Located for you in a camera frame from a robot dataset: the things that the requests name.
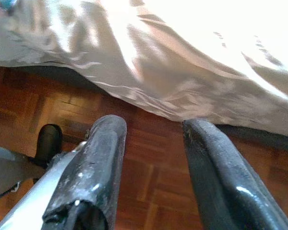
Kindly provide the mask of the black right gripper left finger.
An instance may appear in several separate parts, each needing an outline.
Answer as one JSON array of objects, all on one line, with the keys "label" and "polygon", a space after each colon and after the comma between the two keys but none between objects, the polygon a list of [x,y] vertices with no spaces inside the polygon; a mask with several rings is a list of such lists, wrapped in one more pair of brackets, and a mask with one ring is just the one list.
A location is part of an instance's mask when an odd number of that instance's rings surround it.
[{"label": "black right gripper left finger", "polygon": [[114,230],[127,124],[106,115],[64,169],[41,230]]}]

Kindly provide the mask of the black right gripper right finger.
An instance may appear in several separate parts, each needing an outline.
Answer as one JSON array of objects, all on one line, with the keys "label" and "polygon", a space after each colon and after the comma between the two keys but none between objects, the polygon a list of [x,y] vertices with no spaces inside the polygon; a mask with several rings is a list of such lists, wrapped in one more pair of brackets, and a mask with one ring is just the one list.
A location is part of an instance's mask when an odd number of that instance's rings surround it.
[{"label": "black right gripper right finger", "polygon": [[232,141],[203,119],[182,123],[204,230],[288,230],[288,218]]}]

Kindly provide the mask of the black right robot foot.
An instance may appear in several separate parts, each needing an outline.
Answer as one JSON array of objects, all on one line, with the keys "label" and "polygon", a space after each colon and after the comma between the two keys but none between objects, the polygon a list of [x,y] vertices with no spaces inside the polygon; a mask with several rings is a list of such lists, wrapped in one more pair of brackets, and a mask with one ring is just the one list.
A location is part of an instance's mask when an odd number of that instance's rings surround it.
[{"label": "black right robot foot", "polygon": [[44,169],[47,168],[51,159],[61,152],[62,142],[62,130],[58,125],[44,125],[38,134],[35,155],[36,163]]}]

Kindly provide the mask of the silver left robot leg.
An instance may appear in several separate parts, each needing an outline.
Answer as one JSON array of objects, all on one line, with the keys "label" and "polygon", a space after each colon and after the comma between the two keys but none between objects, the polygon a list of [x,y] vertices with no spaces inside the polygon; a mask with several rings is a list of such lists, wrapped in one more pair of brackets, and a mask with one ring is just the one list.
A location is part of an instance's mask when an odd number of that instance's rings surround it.
[{"label": "silver left robot leg", "polygon": [[38,179],[45,169],[24,154],[0,147],[0,197],[17,191],[27,179]]}]

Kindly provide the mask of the beige floral bedsheet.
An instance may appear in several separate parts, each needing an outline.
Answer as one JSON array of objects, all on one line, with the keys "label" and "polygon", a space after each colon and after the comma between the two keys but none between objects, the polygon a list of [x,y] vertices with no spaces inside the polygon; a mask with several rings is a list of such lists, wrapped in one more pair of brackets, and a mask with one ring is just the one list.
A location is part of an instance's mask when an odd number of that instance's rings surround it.
[{"label": "beige floral bedsheet", "polygon": [[288,0],[18,0],[0,66],[58,66],[182,121],[288,136]]}]

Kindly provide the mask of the blue pink comic book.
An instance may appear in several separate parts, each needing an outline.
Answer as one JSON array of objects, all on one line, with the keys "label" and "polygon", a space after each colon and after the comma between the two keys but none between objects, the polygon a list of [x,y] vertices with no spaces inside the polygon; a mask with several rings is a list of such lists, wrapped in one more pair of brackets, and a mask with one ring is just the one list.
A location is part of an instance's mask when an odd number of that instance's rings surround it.
[{"label": "blue pink comic book", "polygon": [[11,12],[18,0],[0,0],[0,12]]}]

